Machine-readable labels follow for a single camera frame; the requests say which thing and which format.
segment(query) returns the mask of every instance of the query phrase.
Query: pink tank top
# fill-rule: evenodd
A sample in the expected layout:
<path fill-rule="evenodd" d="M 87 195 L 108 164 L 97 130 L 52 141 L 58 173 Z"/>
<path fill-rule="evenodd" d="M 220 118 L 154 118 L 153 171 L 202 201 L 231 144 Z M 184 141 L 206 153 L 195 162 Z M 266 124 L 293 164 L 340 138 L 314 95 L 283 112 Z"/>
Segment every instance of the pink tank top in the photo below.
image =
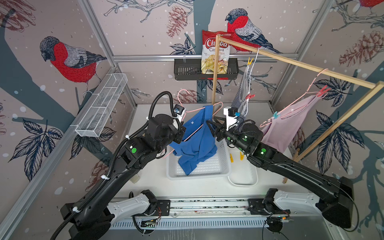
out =
<path fill-rule="evenodd" d="M 272 123 L 262 129 L 264 136 L 261 142 L 279 152 L 284 152 L 295 137 L 308 111 L 319 99 L 321 98 L 312 95 L 285 109 L 277 119 L 273 118 Z"/>

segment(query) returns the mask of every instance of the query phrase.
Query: bullfinch illustration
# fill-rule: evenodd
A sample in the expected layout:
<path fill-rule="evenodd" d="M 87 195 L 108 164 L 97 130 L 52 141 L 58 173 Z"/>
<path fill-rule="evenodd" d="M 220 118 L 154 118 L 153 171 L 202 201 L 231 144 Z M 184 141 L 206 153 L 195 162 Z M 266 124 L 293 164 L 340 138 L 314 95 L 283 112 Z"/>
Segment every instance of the bullfinch illustration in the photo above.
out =
<path fill-rule="evenodd" d="M 371 11 L 371 13 L 368 16 L 372 14 L 376 14 L 372 12 L 372 8 L 377 4 L 384 2 L 384 0 L 346 0 L 344 2 L 341 2 L 340 5 L 346 4 L 351 1 L 356 1 L 360 3 L 359 9 L 357 9 L 357 11 L 353 15 L 357 15 L 357 12 L 360 10 L 361 7 L 367 7 Z"/>
<path fill-rule="evenodd" d="M 227 32 L 235 33 L 234 41 L 254 48 L 264 47 L 275 53 L 281 53 L 273 48 L 273 45 L 265 39 L 262 31 L 251 22 L 245 9 L 233 9 L 228 13 L 225 20 L 228 21 Z M 237 51 L 247 51 L 237 46 L 233 47 Z"/>
<path fill-rule="evenodd" d="M 48 36 L 40 43 L 41 56 L 44 61 L 50 60 L 52 65 L 68 80 L 75 83 L 86 83 L 88 91 L 88 81 L 96 75 L 96 68 L 102 60 L 106 60 L 98 54 L 90 53 L 84 48 L 72 47 L 60 42 L 57 38 Z"/>

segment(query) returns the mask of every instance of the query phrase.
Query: white wire mesh basket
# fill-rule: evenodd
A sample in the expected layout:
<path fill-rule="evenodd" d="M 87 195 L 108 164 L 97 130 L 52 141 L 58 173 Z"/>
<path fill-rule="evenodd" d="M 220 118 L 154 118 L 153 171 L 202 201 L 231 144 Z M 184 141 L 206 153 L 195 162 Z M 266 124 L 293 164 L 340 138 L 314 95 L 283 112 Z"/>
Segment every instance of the white wire mesh basket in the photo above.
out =
<path fill-rule="evenodd" d="M 231 160 L 225 140 L 215 141 L 217 152 L 204 162 L 199 162 L 197 167 L 186 175 L 178 163 L 180 156 L 171 153 L 167 156 L 167 177 L 170 180 L 200 179 L 210 177 L 226 177 L 231 174 Z"/>
<path fill-rule="evenodd" d="M 128 79 L 124 73 L 113 73 L 109 77 L 91 107 L 76 127 L 81 137 L 99 137 Z"/>

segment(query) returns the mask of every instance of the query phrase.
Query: wooden clothes rack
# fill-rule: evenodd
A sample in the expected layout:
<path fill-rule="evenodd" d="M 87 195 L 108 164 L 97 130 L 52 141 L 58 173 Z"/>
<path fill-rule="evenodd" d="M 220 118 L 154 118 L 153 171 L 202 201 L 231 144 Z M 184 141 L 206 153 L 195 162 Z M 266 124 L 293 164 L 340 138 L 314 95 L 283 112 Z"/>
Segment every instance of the wooden clothes rack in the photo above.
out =
<path fill-rule="evenodd" d="M 221 37 L 220 34 L 216 35 L 216 45 L 215 45 L 215 66 L 214 66 L 214 79 L 213 79 L 213 88 L 216 89 L 216 83 L 217 83 L 217 68 L 218 68 L 218 54 L 219 54 L 219 46 L 221 42 L 228 43 L 233 46 L 238 46 L 241 48 L 244 48 L 246 50 L 257 52 L 259 51 L 259 54 L 274 58 L 276 60 L 280 60 L 289 64 L 293 64 L 302 68 L 306 68 L 311 71 L 315 71 L 317 73 L 321 72 L 323 68 L 319 68 L 307 63 L 303 63 L 297 60 L 289 59 L 280 55 L 277 55 L 275 53 L 271 53 L 262 49 L 253 48 L 226 38 Z M 362 105 L 364 105 L 371 97 L 373 97 L 378 91 L 380 91 L 384 87 L 384 82 L 379 81 L 378 83 L 370 83 L 364 80 L 360 80 L 358 78 L 350 77 L 341 73 L 333 72 L 330 70 L 323 71 L 323 74 L 338 78 L 344 81 L 348 81 L 350 83 L 354 83 L 366 88 L 369 88 L 370 90 L 362 97 L 360 98 L 347 112 L 345 112 L 339 119 L 337 119 L 318 139 L 316 139 L 307 149 L 305 149 L 302 154 L 297 156 L 294 160 L 296 162 L 303 159 L 310 151 L 312 151 L 319 143 L 321 143 L 330 133 L 332 133 L 336 128 L 338 128 L 347 118 L 349 118 L 354 112 L 356 112 Z M 215 104 L 215 97 L 216 97 L 216 91 L 212 91 L 212 105 Z"/>

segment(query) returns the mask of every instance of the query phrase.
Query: chips bag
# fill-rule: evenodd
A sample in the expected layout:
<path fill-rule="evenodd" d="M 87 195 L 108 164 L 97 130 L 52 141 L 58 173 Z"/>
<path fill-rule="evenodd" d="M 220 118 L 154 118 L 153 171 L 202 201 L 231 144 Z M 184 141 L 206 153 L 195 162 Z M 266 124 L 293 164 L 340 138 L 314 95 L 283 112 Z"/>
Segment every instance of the chips bag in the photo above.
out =
<path fill-rule="evenodd" d="M 231 36 L 231 33 L 223 31 L 211 32 L 203 30 L 203 51 L 201 56 L 201 71 L 203 74 L 212 74 L 214 72 L 215 42 L 217 34 L 221 34 L 227 38 Z M 217 73 L 227 73 L 230 45 L 221 42 L 219 50 L 220 52 Z"/>

